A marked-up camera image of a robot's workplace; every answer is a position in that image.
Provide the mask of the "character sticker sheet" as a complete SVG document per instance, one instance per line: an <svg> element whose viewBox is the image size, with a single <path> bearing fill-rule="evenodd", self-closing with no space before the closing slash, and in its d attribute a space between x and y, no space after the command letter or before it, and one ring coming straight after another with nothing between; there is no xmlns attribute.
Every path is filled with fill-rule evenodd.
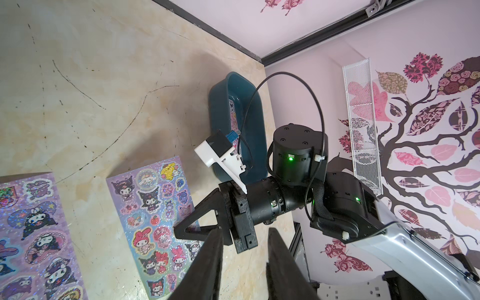
<svg viewBox="0 0 480 300"><path fill-rule="evenodd" d="M87 298L53 174L1 177L1 299Z"/></svg>
<svg viewBox="0 0 480 300"><path fill-rule="evenodd" d="M195 209L180 157L111 176L106 183L147 297L169 296L202 246L174 233Z"/></svg>

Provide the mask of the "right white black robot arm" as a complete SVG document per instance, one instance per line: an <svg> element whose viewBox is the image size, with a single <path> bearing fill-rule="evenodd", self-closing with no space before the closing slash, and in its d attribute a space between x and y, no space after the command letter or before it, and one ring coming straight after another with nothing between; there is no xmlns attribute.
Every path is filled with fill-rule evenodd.
<svg viewBox="0 0 480 300"><path fill-rule="evenodd" d="M174 228L182 240L205 240L211 228L191 225L209 211L228 245L238 252L258 243L255 226L312 205L312 228L369 251L411 283L429 300L477 300L478 275L468 260L448 258L402 224L374 192L345 172L328 172L325 133L297 124L278 128L267 152L269 176L241 187L221 184Z"/></svg>

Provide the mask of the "teal plastic storage box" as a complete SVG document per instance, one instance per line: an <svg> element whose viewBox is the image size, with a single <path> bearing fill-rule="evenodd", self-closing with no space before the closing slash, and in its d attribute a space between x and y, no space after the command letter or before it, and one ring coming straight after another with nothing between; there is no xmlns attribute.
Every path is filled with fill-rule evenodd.
<svg viewBox="0 0 480 300"><path fill-rule="evenodd" d="M225 135L239 131L242 162L247 170L242 182L255 183L268 176L266 168L267 141L261 96L253 94L256 87L237 72L230 72L215 84L208 96L212 134Z"/></svg>

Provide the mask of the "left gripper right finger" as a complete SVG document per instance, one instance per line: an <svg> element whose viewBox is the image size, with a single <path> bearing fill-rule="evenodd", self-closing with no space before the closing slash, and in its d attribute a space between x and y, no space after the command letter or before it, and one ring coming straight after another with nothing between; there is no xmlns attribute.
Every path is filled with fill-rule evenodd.
<svg viewBox="0 0 480 300"><path fill-rule="evenodd" d="M275 227L268 231L266 278L269 300L318 300Z"/></svg>

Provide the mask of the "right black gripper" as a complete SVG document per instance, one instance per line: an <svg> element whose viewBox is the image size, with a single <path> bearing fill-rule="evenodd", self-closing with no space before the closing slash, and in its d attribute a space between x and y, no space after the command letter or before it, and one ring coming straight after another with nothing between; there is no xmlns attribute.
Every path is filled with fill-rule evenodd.
<svg viewBox="0 0 480 300"><path fill-rule="evenodd" d="M328 165L328 136L309 127L288 124L278 128L267 150L268 177L247 184L246 191L233 183L222 184L207 195L181 222L174 226L178 240L207 240L215 229L220 229L223 240L230 233L237 253L258 245L255 226L270 224L290 211L311 203L311 219L317 225L329 218L324 204L326 171ZM224 197L230 201L228 214ZM208 212L216 213L217 225L191 229Z"/></svg>

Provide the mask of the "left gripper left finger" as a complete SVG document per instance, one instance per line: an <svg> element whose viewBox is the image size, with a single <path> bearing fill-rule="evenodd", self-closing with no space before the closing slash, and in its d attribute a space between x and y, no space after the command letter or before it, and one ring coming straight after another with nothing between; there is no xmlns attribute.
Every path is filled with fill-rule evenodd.
<svg viewBox="0 0 480 300"><path fill-rule="evenodd" d="M199 254L169 300L218 300L223 246L223 234L217 227L208 234Z"/></svg>

